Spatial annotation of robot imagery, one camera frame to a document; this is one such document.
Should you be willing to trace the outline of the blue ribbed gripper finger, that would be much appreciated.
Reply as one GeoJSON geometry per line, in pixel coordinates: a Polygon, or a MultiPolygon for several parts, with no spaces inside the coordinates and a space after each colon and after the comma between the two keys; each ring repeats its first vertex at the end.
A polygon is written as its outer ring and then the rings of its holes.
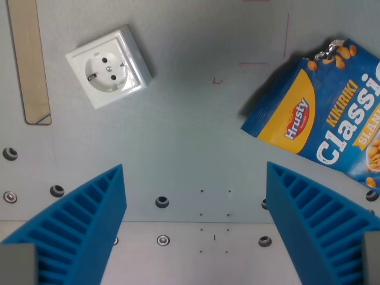
{"type": "Polygon", "coordinates": [[[58,199],[2,243],[36,247],[38,284],[100,284],[126,208],[119,164],[58,199]]]}
{"type": "Polygon", "coordinates": [[[364,283],[362,239],[379,230],[379,217],[273,162],[266,205],[302,284],[364,283]]]}

